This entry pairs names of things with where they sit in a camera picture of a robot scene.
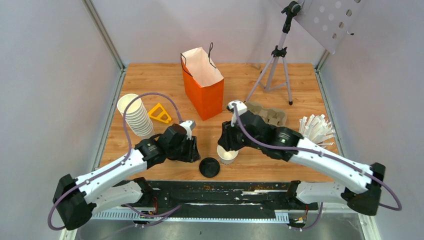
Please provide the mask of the perforated grey metal panel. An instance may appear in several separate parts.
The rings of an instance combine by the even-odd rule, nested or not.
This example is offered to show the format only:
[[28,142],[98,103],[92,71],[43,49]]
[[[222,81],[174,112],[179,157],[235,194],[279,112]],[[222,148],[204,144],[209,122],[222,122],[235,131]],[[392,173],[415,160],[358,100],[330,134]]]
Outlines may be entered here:
[[329,53],[334,54],[367,0],[278,0],[287,35],[297,22]]

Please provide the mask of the orange paper bag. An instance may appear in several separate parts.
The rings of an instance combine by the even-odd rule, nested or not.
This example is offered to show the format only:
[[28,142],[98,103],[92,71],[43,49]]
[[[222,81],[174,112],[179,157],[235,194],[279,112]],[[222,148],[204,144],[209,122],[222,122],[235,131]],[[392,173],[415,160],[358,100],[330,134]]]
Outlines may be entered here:
[[209,50],[196,47],[180,54],[184,90],[195,110],[206,121],[223,110],[224,77]]

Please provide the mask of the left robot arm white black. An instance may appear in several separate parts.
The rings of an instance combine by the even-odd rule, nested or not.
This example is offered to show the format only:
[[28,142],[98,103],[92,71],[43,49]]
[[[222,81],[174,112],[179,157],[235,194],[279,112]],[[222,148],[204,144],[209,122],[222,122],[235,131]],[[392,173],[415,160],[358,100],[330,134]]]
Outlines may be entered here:
[[47,218],[52,230],[53,212],[57,211],[67,230],[75,230],[87,223],[94,214],[113,208],[118,200],[149,206],[153,201],[151,190],[141,181],[127,186],[116,185],[125,178],[162,164],[166,159],[193,163],[200,159],[197,138],[193,135],[196,124],[186,120],[169,126],[164,133],[143,139],[122,157],[90,173],[73,178],[62,176],[53,195],[53,207]]

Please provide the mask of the yellow triangular plastic piece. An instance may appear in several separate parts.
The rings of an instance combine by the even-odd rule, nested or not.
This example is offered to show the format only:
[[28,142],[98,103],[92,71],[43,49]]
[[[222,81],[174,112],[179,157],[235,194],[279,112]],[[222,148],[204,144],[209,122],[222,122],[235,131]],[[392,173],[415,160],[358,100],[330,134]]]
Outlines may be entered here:
[[170,124],[172,121],[171,116],[160,103],[157,103],[147,112],[147,114],[152,120],[156,120],[164,124]]

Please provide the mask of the pink holder with white straws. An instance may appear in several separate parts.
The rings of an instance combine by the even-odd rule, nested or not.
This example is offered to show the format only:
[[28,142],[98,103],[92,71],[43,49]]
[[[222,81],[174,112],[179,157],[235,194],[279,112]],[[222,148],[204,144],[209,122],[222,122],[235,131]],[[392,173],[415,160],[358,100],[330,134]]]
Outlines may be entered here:
[[309,139],[314,144],[326,148],[332,146],[335,136],[333,124],[329,121],[324,114],[314,115],[307,117],[304,116],[299,120],[299,131],[303,137]]

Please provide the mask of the black coffee cup lid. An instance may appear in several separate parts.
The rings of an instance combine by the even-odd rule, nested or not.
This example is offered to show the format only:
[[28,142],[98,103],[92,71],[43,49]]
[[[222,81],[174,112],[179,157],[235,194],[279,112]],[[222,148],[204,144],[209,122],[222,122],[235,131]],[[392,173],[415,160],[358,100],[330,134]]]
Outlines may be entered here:
[[216,177],[220,170],[220,163],[213,157],[206,157],[199,164],[199,172],[206,178]]

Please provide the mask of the white paper coffee cup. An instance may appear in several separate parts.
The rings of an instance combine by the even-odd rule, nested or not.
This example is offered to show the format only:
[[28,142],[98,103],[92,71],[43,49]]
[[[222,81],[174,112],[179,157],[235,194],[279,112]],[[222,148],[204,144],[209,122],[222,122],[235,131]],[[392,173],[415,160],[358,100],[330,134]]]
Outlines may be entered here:
[[230,165],[239,154],[238,150],[226,151],[220,145],[217,146],[216,150],[217,150],[217,154],[218,154],[220,162],[224,165]]

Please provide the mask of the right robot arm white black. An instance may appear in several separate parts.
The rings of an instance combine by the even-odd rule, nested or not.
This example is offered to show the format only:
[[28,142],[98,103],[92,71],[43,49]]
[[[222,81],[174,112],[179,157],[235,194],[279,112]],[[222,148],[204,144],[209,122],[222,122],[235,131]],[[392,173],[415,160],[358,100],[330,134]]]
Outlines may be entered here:
[[346,204],[364,215],[377,214],[386,171],[383,164],[367,165],[349,160],[318,146],[291,128],[268,124],[250,111],[239,117],[241,124],[231,121],[221,124],[222,133],[217,143],[226,151],[244,147],[257,149],[271,159],[299,164],[335,180],[333,186],[292,181],[296,189],[285,195],[290,208],[332,202]]

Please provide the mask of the stack of white paper cups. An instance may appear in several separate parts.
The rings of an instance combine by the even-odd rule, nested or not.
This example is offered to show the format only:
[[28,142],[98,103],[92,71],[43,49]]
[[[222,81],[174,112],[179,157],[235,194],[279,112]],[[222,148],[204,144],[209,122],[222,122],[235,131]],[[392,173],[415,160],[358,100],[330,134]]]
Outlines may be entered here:
[[125,121],[135,135],[149,138],[154,135],[153,122],[137,94],[129,93],[122,96],[117,102],[117,109],[124,116],[125,109],[133,99],[136,100],[128,107],[124,117]]

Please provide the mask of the brown cardboard cup carrier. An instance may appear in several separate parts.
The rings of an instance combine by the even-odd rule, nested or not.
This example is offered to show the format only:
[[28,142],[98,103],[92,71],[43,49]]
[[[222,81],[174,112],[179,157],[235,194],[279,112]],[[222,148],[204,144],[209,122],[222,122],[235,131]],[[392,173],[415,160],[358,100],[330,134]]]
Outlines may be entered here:
[[247,106],[248,111],[259,115],[266,123],[276,127],[284,127],[286,125],[288,116],[283,109],[264,107],[262,104],[253,101],[246,101],[244,104]]

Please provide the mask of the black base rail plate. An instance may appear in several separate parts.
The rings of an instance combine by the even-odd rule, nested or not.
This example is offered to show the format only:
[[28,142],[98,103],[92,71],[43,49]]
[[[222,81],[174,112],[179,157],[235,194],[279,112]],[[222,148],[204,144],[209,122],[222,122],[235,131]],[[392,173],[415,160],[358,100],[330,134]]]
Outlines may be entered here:
[[148,180],[152,192],[119,207],[184,219],[272,219],[275,212],[293,214],[324,210],[320,203],[304,204],[287,196],[288,182]]

